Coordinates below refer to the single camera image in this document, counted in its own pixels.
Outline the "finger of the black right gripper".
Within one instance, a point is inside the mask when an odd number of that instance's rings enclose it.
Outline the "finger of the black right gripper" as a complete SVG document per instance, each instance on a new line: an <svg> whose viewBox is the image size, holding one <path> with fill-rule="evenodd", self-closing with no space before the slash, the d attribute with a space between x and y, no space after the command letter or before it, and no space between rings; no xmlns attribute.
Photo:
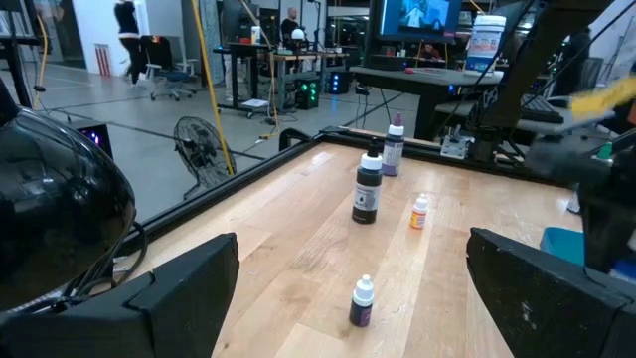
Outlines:
<svg viewBox="0 0 636 358"><path fill-rule="evenodd" d="M599 196L581 196L584 264L608 273L635 253L629 245L635 232L635 207Z"/></svg>

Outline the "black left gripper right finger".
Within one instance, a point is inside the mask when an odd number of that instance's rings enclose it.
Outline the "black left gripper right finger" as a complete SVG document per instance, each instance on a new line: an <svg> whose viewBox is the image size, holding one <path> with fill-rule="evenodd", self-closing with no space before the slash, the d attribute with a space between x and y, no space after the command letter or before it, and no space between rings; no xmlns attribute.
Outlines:
<svg viewBox="0 0 636 358"><path fill-rule="evenodd" d="M635 358L635 286L490 230L466 245L473 284L516 357Z"/></svg>

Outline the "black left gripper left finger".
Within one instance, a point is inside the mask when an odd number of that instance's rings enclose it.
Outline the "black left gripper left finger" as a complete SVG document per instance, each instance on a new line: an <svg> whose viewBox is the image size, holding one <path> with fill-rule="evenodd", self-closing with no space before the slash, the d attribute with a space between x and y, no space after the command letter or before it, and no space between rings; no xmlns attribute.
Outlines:
<svg viewBox="0 0 636 358"><path fill-rule="evenodd" d="M221 234L111 291L61 312L1 317L4 357L209 357L239 273Z"/></svg>

